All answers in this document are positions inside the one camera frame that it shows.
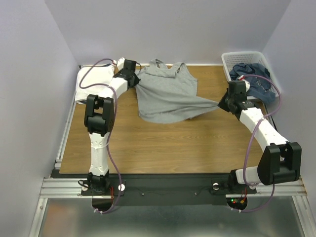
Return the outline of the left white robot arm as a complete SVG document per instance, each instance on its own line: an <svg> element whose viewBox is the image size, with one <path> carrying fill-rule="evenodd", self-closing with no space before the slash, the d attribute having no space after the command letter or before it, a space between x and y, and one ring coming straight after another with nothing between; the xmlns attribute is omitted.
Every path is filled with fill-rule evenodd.
<svg viewBox="0 0 316 237"><path fill-rule="evenodd" d="M90 94L86 99L84 126L87 128L91 144L91 165L87 176L87 183L80 183L83 188L92 190L100 195L106 194L110 188L109 181L109 138L114 127L117 99L128 89L135 87L140 79L135 73L138 62L120 58L117 62L110 60L118 69L111 82L93 83L82 86L88 73L79 81L81 89L95 85L106 88L99 94Z"/></svg>

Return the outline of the grey tank top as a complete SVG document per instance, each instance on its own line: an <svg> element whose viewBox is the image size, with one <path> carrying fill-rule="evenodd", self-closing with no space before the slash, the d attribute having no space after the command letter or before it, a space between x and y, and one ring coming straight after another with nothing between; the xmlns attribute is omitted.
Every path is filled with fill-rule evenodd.
<svg viewBox="0 0 316 237"><path fill-rule="evenodd" d="M197 96L198 80L183 62L168 68L163 61L154 59L138 78L138 114L147 122L176 123L218 108L218 102Z"/></svg>

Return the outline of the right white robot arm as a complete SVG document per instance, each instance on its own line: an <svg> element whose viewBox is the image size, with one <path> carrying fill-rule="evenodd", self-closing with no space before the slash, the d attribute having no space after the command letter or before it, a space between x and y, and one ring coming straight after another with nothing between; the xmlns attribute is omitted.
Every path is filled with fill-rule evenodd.
<svg viewBox="0 0 316 237"><path fill-rule="evenodd" d="M300 177L302 148L297 142L289 142L269 123L260 108L247 99L248 82L229 82L219 107L232 113L251 132L263 153L257 166L232 170L227 187L238 193L245 185L273 185L297 181Z"/></svg>

